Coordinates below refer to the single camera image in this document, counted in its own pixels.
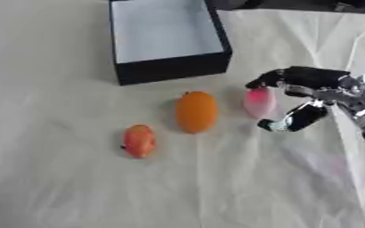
robotic arm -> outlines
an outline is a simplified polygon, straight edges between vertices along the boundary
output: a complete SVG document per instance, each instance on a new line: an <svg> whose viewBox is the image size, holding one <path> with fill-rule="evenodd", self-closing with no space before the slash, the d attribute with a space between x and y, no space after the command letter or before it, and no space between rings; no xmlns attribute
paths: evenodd
<svg viewBox="0 0 365 228"><path fill-rule="evenodd" d="M285 94L310 97L281 121L263 119L259 126L271 132L296 132L325 118L328 106L337 105L363 132L365 139L365 75L354 78L350 72L292 67L267 72L247 84L247 89L278 87Z"/></svg>

red apple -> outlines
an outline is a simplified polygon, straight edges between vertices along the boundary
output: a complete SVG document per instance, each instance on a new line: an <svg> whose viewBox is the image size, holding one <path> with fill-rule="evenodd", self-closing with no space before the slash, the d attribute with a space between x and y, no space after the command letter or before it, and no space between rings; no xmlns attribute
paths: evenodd
<svg viewBox="0 0 365 228"><path fill-rule="evenodd" d="M156 136L148 126L132 126L125 132L123 148L137 159L148 157L156 144Z"/></svg>

orange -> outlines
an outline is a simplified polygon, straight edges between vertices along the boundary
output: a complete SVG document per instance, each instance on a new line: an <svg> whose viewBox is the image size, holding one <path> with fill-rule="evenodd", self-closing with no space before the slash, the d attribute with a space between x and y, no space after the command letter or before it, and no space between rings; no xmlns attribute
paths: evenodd
<svg viewBox="0 0 365 228"><path fill-rule="evenodd" d="M176 120L190 134L208 130L217 120L215 97L204 92L192 92L177 101Z"/></svg>

table surface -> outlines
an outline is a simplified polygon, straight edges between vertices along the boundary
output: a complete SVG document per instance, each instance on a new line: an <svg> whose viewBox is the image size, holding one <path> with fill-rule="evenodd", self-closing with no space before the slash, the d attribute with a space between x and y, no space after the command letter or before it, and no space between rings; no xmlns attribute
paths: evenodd
<svg viewBox="0 0 365 228"><path fill-rule="evenodd" d="M227 74L120 87L106 1L0 1L0 228L365 227L365 144L342 113L269 134L240 106L269 69L365 73L365 15L220 14ZM218 100L204 134L174 123L192 90ZM300 102L278 99L276 116ZM134 124L158 135L148 159L119 149Z"/></svg>

black box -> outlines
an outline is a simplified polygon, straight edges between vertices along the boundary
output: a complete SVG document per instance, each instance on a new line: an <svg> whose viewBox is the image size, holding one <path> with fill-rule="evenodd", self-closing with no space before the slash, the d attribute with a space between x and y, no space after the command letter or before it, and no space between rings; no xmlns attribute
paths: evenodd
<svg viewBox="0 0 365 228"><path fill-rule="evenodd" d="M110 0L123 85L224 73L232 49L211 0Z"/></svg>

